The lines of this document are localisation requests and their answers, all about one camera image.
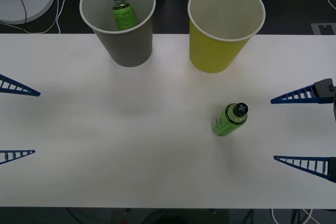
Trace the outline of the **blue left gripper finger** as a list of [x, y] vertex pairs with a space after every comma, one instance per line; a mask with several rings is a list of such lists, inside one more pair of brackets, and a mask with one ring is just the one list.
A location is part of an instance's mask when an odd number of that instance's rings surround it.
[[1, 93], [11, 93], [11, 94], [20, 94], [20, 95], [29, 95], [38, 97], [40, 92], [17, 82], [9, 77], [1, 75]]
[[6, 164], [8, 162], [26, 157], [35, 153], [35, 150], [2, 150], [0, 151], [0, 163]]

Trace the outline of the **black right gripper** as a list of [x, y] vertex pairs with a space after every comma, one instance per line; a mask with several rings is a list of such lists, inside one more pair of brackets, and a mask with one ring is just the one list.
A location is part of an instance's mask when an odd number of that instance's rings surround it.
[[[271, 104], [333, 103], [336, 121], [336, 95], [331, 78], [300, 88], [270, 100]], [[274, 160], [335, 183], [335, 157], [274, 156]]]

